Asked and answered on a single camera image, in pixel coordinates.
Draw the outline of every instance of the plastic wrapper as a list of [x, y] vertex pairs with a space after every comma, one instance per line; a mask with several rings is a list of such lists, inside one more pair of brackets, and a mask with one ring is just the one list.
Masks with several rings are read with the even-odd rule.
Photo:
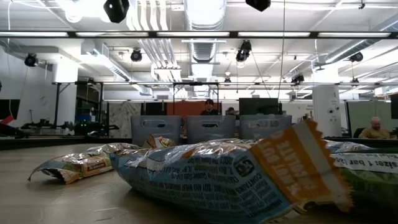
[[112, 169], [109, 154], [126, 149], [139, 149], [138, 146], [126, 143], [112, 143], [89, 148], [85, 153], [69, 154], [44, 162], [36, 167], [32, 175], [38, 171], [71, 184], [85, 177], [107, 172]]
[[339, 152], [354, 152], [354, 151], [365, 151], [371, 150], [374, 148], [367, 147], [362, 144], [353, 143], [353, 142], [335, 142], [335, 141], [326, 141], [326, 148], [329, 149], [332, 153]]
[[255, 145], [209, 141], [110, 155], [133, 189], [210, 223], [279, 223], [306, 204], [352, 206], [350, 188], [307, 120]]
[[354, 209], [398, 220], [398, 154], [332, 154], [335, 166], [352, 186]]

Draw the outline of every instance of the white wall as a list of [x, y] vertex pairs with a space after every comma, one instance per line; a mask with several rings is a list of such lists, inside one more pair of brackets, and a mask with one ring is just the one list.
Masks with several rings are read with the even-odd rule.
[[29, 110], [32, 110], [33, 122], [46, 118], [53, 122], [57, 88], [51, 84], [52, 79], [52, 72], [47, 72], [45, 76], [43, 68], [28, 68], [21, 59], [6, 54], [0, 47], [0, 80], [2, 82], [0, 99], [21, 100], [17, 120], [9, 125], [20, 127], [29, 123]]

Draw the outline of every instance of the wire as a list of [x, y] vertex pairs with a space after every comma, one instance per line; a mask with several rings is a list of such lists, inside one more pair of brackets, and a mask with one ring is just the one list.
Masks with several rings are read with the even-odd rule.
[[266, 88], [266, 90], [267, 90], [268, 97], [269, 97], [269, 98], [271, 98], [271, 96], [270, 96], [270, 94], [269, 94], [269, 92], [268, 92], [267, 85], [266, 85], [266, 83], [264, 83], [264, 79], [262, 78], [262, 75], [261, 75], [261, 72], [260, 72], [259, 66], [257, 65], [257, 60], [256, 60], [256, 57], [254, 56], [254, 53], [253, 53], [253, 51], [251, 51], [251, 54], [253, 55], [254, 63], [256, 64], [257, 71], [259, 72], [259, 75], [260, 75], [260, 77], [261, 77], [262, 84], [264, 85], [264, 87], [265, 87], [265, 88]]
[[280, 84], [282, 83], [282, 72], [284, 70], [284, 48], [285, 48], [285, 25], [286, 25], [286, 0], [284, 0], [284, 27], [283, 27], [283, 36], [282, 36], [282, 61], [280, 63], [280, 78], [279, 78], [279, 87], [278, 87], [278, 99], [280, 94]]
[[24, 3], [24, 2], [18, 2], [18, 1], [15, 1], [14, 3], [23, 4], [25, 6], [34, 7], [34, 8], [37, 8], [37, 9], [61, 9], [62, 8], [60, 6], [34, 6], [34, 5], [31, 5], [31, 4], [27, 4], [27, 3]]

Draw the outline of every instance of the gray storage bin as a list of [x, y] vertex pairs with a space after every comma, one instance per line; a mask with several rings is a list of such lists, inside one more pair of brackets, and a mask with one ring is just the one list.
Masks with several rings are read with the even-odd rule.
[[180, 142], [181, 116], [131, 116], [132, 143], [142, 146], [148, 135]]
[[292, 125], [292, 115], [241, 115], [239, 137], [263, 139]]
[[233, 138], [235, 119], [233, 115], [187, 116], [187, 141], [189, 144], [195, 144], [213, 139]]

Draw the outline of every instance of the man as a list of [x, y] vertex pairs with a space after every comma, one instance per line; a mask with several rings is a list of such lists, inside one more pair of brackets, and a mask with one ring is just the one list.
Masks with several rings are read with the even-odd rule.
[[200, 115], [218, 115], [218, 110], [213, 109], [214, 102], [212, 99], [208, 99], [205, 102], [205, 110], [200, 113]]
[[389, 139], [390, 131], [380, 127], [381, 120], [378, 117], [373, 117], [371, 120], [371, 127], [365, 128], [359, 135], [359, 138], [367, 139]]

